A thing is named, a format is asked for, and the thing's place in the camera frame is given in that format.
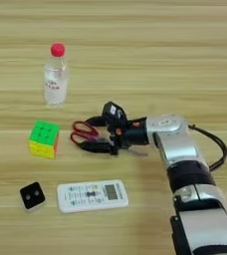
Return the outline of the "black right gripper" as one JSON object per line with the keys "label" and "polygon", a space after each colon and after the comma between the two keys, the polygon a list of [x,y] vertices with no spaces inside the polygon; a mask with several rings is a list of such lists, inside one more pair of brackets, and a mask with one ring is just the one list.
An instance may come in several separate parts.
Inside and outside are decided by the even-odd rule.
{"label": "black right gripper", "polygon": [[[86,123],[93,127],[105,127],[107,125],[102,116],[91,117]],[[128,148],[132,145],[148,145],[146,130],[146,118],[124,121],[109,127],[111,141],[118,148]],[[108,142],[85,141],[81,143],[81,149],[93,153],[109,153],[117,155],[117,148]]]}

